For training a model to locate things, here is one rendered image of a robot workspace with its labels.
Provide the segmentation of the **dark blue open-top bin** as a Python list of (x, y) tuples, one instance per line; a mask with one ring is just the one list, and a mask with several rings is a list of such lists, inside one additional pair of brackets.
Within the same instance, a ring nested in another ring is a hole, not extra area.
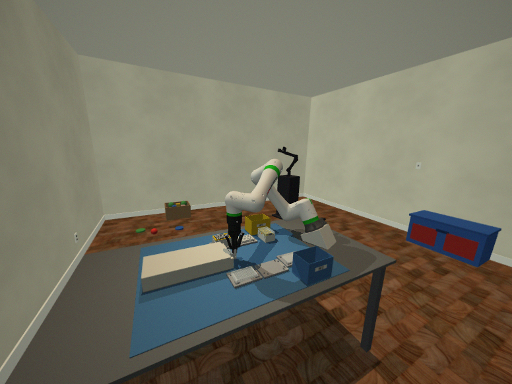
[(314, 246), (293, 252), (292, 272), (307, 285), (331, 276), (333, 256)]

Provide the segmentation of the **blue flat mat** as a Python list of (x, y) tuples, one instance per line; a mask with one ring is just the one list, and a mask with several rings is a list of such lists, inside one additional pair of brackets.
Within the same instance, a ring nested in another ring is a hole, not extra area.
[(143, 257), (206, 245), (213, 235), (141, 248), (129, 358), (350, 271), (333, 260), (331, 276), (308, 285), (288, 267), (287, 272), (234, 288), (226, 273), (310, 248), (276, 223), (271, 230), (275, 241), (265, 243), (252, 235), (257, 243), (237, 249), (232, 269), (145, 293)]

